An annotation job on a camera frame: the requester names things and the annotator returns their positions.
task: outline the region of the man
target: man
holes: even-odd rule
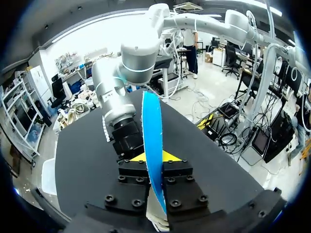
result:
[[[299,152],[305,147],[306,144],[306,130],[303,126],[301,111],[303,111],[305,125],[309,129],[311,125],[311,85],[309,86],[309,94],[304,95],[304,101],[305,103],[302,104],[302,97],[298,98],[296,101],[296,113],[292,118],[292,125],[298,130],[298,145],[292,152],[287,155],[288,166],[291,165],[291,160],[299,154]]]
[[[193,78],[198,78],[198,61],[196,51],[198,49],[198,32],[192,29],[181,30],[184,37],[184,48],[190,50],[186,52],[189,71],[193,73]]]

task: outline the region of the bolt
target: bolt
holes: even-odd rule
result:
[[[255,208],[255,203],[253,203],[252,201],[249,202],[248,204],[249,208],[254,209]]]
[[[264,210],[260,210],[258,213],[258,217],[260,218],[266,217],[266,212]]]
[[[179,206],[181,206],[181,202],[179,200],[172,200],[170,202],[170,206],[173,208],[179,207]]]
[[[199,202],[207,202],[207,195],[202,195],[199,197]]]
[[[170,183],[170,184],[175,183],[175,181],[176,181],[176,180],[175,180],[174,177],[170,177],[170,178],[167,179],[167,182]]]
[[[122,181],[125,181],[125,180],[126,180],[126,177],[120,175],[120,176],[118,176],[118,180],[121,181],[121,182],[122,182]]]
[[[194,181],[194,177],[192,175],[188,175],[186,179],[187,181]]]
[[[132,200],[132,205],[135,207],[135,208],[139,208],[143,205],[143,202],[139,199],[136,199],[136,200]]]
[[[137,182],[137,183],[143,183],[144,181],[145,181],[145,179],[142,178],[142,177],[136,178],[136,182]]]
[[[113,195],[107,195],[105,197],[105,201],[108,203],[113,203],[115,201],[115,197]]]

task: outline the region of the ceiling light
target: ceiling light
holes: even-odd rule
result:
[[[206,15],[206,16],[215,17],[215,18],[221,18],[222,17],[221,15]]]
[[[91,20],[89,22],[86,22],[86,23],[83,23],[73,29],[70,29],[69,31],[61,34],[59,37],[57,37],[56,39],[52,40],[52,43],[55,43],[56,41],[60,40],[61,38],[65,37],[66,35],[69,35],[70,33],[82,28],[82,27],[85,27],[89,24],[92,24],[92,23],[95,23],[95,22],[98,22],[98,21],[101,21],[101,20],[104,20],[104,19],[108,19],[108,18],[114,18],[114,17],[119,17],[119,16],[126,16],[126,15],[139,15],[139,14],[144,14],[146,13],[146,11],[131,11],[131,12],[124,12],[124,13],[118,13],[118,14],[113,14],[113,15],[108,15],[108,16],[104,16],[104,17],[100,17],[100,18],[96,18],[94,20]]]
[[[289,41],[292,45],[294,45],[294,46],[296,45],[296,43],[293,42],[291,39],[289,39],[288,41]]]
[[[265,3],[262,3],[262,2],[256,1],[256,0],[227,0],[227,1],[239,1],[239,2],[244,2],[244,3],[247,3],[247,4],[251,4],[251,5],[254,5],[254,6],[258,6],[258,7],[267,9],[267,5]],[[270,10],[271,10],[272,13],[282,17],[282,12],[280,12],[276,8],[270,7]]]

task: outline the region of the white cloth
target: white cloth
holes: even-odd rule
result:
[[[181,33],[184,37],[184,46],[193,46],[195,42],[194,33],[197,33],[197,31],[192,29],[185,29],[181,30]]]

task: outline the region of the cardboard box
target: cardboard box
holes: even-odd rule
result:
[[[213,62],[213,56],[211,54],[205,54],[205,62],[206,63],[212,63]]]

